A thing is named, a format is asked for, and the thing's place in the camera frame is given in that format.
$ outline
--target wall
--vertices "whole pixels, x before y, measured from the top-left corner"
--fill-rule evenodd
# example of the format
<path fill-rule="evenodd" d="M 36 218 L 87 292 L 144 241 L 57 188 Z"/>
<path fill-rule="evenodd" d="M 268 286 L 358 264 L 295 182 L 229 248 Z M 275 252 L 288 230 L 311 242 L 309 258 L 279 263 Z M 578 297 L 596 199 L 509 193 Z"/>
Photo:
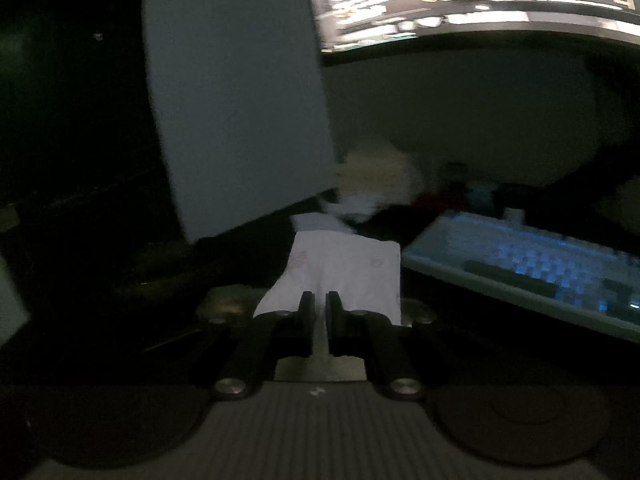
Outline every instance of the wall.
<path fill-rule="evenodd" d="M 549 184 L 601 136 L 581 57 L 517 50 L 427 52 L 324 70 L 338 152 L 381 136 L 418 155 L 468 164 L 472 178 Z"/>
<path fill-rule="evenodd" d="M 333 185 L 309 0 L 143 0 L 148 88 L 189 240 Z"/>

